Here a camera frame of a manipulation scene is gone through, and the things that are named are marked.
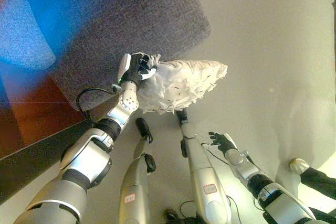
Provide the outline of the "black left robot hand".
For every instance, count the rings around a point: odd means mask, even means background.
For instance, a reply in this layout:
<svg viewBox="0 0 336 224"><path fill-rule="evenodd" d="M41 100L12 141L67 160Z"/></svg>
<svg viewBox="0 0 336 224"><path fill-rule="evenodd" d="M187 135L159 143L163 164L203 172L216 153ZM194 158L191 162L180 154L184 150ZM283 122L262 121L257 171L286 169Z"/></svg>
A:
<svg viewBox="0 0 336 224"><path fill-rule="evenodd" d="M151 78L157 70L153 60L153 57L142 52L124 54L118 70L118 84L133 82L137 86L142 80Z"/></svg>

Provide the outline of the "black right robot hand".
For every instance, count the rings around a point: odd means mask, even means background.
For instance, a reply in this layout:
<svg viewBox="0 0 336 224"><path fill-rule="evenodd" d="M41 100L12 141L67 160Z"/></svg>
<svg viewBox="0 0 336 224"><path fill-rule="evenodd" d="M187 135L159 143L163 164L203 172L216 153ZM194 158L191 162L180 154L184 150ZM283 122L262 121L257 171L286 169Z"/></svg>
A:
<svg viewBox="0 0 336 224"><path fill-rule="evenodd" d="M219 134L216 132L209 132L209 137L212 140L211 145L217 148L225 155L229 150L237 150L238 148L232 138L227 134Z"/></svg>

